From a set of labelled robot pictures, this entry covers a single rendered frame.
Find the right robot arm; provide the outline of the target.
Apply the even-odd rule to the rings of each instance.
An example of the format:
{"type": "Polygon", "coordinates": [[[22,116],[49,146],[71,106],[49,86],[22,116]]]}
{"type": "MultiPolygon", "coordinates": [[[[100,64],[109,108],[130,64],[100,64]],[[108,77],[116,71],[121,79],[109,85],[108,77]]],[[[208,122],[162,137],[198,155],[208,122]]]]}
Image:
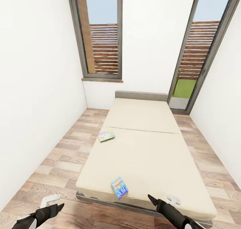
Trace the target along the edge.
{"type": "Polygon", "coordinates": [[[165,216],[177,229],[206,229],[198,222],[194,221],[188,216],[184,216],[175,207],[181,205],[181,201],[178,197],[168,194],[168,201],[156,199],[148,194],[148,198],[151,200],[154,206],[157,206],[156,210],[165,216]]]}

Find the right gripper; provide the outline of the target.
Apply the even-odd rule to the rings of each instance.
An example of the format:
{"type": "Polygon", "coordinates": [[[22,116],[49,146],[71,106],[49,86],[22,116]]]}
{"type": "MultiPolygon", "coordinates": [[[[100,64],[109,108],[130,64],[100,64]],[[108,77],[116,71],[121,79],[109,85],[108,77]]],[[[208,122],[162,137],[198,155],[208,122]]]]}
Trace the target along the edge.
{"type": "Polygon", "coordinates": [[[156,210],[162,215],[164,215],[165,218],[174,225],[173,223],[174,217],[176,213],[178,213],[179,211],[171,204],[168,204],[167,202],[161,199],[156,199],[149,194],[148,194],[148,198],[151,200],[154,206],[157,206],[156,210]]]}

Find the board game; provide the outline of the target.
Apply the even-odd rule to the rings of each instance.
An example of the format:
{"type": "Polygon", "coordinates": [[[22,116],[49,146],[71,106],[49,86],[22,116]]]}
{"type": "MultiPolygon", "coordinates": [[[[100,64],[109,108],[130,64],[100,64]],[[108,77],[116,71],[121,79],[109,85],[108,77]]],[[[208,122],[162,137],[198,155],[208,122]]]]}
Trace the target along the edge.
{"type": "Polygon", "coordinates": [[[128,188],[125,186],[121,177],[118,177],[117,179],[115,179],[111,183],[111,186],[113,187],[113,190],[115,191],[118,199],[122,198],[126,193],[129,192],[128,188]]]}
{"type": "Polygon", "coordinates": [[[114,135],[112,130],[106,131],[104,133],[99,133],[98,136],[99,136],[99,139],[100,139],[101,143],[104,142],[104,141],[111,140],[111,139],[115,138],[115,135],[114,135]]]}

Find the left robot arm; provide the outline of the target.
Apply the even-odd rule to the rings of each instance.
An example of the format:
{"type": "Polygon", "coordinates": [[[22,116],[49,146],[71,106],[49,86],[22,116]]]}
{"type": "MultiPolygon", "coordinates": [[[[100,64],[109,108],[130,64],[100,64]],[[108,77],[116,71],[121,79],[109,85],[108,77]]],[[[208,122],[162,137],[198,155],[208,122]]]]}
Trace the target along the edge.
{"type": "Polygon", "coordinates": [[[58,204],[49,205],[48,203],[57,201],[60,198],[59,194],[44,197],[40,209],[37,209],[35,213],[19,218],[16,221],[17,224],[11,229],[36,229],[49,218],[55,217],[63,209],[64,203],[59,206],[58,204]]]}

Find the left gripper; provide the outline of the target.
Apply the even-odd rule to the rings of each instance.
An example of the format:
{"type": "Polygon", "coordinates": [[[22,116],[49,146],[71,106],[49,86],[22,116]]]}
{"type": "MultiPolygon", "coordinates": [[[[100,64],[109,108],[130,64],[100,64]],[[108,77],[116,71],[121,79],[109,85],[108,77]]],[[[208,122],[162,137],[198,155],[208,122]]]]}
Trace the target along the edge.
{"type": "Polygon", "coordinates": [[[54,204],[54,205],[49,205],[48,207],[44,207],[44,208],[41,208],[41,209],[37,209],[36,212],[42,212],[43,213],[43,222],[42,224],[48,220],[49,218],[53,218],[55,217],[58,212],[60,212],[64,207],[64,203],[59,205],[58,204],[54,204]]]}

